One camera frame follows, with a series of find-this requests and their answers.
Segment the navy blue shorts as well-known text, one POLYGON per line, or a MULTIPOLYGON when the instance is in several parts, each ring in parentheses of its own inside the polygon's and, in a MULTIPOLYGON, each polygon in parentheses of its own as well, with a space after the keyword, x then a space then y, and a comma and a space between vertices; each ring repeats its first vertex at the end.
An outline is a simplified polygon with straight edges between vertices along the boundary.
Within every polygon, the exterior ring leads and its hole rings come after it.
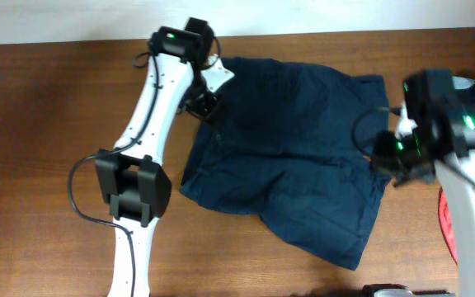
POLYGON ((284 242, 334 265, 360 264, 389 182, 363 152, 388 127, 374 114, 383 77, 316 64, 225 59, 223 112, 201 125, 181 194, 208 210, 256 215, 284 242))

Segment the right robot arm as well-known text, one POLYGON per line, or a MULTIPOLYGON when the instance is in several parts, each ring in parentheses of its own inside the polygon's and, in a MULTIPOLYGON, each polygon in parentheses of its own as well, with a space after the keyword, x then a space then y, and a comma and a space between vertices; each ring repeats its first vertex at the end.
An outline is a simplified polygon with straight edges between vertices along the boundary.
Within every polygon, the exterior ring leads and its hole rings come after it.
POLYGON ((438 181, 451 214, 460 296, 475 296, 475 80, 448 69, 403 82, 395 132, 378 134, 369 159, 396 186, 438 181))

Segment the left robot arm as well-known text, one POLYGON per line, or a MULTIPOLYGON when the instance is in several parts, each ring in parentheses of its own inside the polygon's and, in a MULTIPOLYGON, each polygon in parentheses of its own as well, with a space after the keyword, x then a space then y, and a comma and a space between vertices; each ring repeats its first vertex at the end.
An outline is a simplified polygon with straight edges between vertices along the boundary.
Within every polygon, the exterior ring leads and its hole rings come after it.
POLYGON ((147 76, 134 113, 111 150, 100 150, 95 169, 115 230, 111 296, 149 296, 148 269, 154 230, 172 193, 162 163, 178 113, 211 123, 222 110, 217 91, 227 70, 214 30, 191 17, 184 29, 162 26, 148 40, 147 76))

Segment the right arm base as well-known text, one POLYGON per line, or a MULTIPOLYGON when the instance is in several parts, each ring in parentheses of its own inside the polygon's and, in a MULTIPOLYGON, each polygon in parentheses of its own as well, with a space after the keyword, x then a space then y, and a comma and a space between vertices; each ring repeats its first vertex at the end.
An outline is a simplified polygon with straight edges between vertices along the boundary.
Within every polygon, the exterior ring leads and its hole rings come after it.
POLYGON ((456 297, 455 293, 442 291, 412 291, 404 285, 398 284, 372 284, 365 285, 362 289, 365 297, 456 297))

